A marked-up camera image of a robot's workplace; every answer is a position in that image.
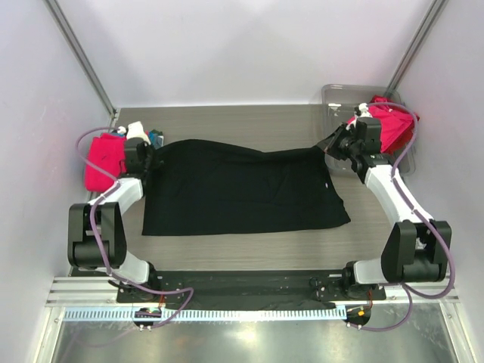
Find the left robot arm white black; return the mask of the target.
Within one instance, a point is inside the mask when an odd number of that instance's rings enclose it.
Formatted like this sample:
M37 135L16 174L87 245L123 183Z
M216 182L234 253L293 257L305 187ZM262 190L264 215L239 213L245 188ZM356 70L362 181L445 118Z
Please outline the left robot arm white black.
M145 180L155 164L147 135L104 133L92 140L85 186L97 197L75 203L68 212L67 258L72 267L105 273L119 289L135 291L146 302L161 293L154 265L128 251L123 214L144 197Z

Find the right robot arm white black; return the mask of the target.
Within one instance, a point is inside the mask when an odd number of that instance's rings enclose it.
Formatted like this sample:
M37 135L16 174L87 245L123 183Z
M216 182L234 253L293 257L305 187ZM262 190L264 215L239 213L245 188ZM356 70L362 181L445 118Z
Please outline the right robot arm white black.
M447 296L455 283L451 227L422 210L399 174L381 153L381 122L369 116L341 124L317 146L336 160L350 160L353 172L374 194L392 230L380 257L349 263L341 290L358 299L368 285L399 284L424 299Z

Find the black t shirt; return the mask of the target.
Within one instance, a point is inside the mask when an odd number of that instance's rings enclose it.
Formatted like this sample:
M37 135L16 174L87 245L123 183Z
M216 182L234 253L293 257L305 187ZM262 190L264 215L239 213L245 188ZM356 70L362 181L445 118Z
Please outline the black t shirt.
M351 221L316 146L262 152L191 139L157 156L145 192L145 236L321 230Z

